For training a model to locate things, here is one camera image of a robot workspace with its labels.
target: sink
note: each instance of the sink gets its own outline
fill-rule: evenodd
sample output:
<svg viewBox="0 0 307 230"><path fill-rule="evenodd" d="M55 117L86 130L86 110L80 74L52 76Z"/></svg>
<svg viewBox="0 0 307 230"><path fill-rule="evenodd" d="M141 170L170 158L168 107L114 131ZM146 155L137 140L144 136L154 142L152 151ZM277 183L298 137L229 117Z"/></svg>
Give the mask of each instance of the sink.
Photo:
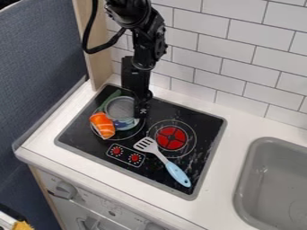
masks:
<svg viewBox="0 0 307 230"><path fill-rule="evenodd" d="M254 141L233 204L260 230L306 230L307 148L272 137Z"/></svg>

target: orange food toy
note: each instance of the orange food toy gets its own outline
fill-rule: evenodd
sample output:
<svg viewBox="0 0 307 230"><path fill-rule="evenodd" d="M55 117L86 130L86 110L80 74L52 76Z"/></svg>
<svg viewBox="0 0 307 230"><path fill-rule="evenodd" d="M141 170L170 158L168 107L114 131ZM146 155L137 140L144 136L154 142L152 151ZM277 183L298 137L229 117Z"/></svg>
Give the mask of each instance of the orange food toy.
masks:
<svg viewBox="0 0 307 230"><path fill-rule="evenodd" d="M104 112L97 112L90 117L90 122L103 139L109 139L115 135L113 121Z"/></svg>

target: black stovetop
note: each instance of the black stovetop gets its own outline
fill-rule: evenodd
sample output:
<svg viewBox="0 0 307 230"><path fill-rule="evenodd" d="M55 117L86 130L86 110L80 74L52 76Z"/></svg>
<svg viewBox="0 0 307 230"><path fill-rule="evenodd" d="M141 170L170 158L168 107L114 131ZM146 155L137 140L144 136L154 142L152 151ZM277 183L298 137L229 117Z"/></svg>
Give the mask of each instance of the black stovetop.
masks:
<svg viewBox="0 0 307 230"><path fill-rule="evenodd" d="M133 96L130 91L107 85L61 132L56 144L184 199L195 198L226 122L152 99L147 119L129 131L117 131L111 139L103 140L92 131L89 118L117 90L121 95ZM155 138L161 152L185 171L191 180L190 188L172 179L156 156L133 149L133 144L145 136Z"/></svg>

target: black cable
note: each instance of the black cable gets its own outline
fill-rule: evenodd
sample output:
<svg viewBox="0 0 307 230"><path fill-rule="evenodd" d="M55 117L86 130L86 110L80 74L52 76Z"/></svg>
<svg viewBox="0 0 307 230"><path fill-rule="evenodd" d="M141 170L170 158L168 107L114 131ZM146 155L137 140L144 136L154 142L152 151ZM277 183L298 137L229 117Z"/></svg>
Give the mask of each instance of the black cable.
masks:
<svg viewBox="0 0 307 230"><path fill-rule="evenodd" d="M125 33L126 29L121 28L117 34L115 34L107 43L102 44L100 46L94 47L94 48L87 48L91 30L92 30L92 25L95 21L96 15L98 12L98 0L92 0L92 13L90 16L89 21L87 22L84 34L83 34L83 41L82 41L82 48L83 50L88 53L88 54L94 54L99 51L102 51L104 49L110 48L111 46L115 45L118 42L118 39Z"/></svg>

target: tile backsplash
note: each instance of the tile backsplash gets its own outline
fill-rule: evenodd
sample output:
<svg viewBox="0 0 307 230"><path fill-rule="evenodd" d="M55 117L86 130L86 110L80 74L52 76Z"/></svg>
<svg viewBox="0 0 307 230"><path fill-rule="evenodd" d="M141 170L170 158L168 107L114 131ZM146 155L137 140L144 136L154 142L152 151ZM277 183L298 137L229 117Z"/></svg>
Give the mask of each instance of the tile backsplash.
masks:
<svg viewBox="0 0 307 230"><path fill-rule="evenodd" d="M152 0L167 55L151 84L307 128L306 0ZM119 27L108 19L110 36ZM133 54L131 32L111 51Z"/></svg>

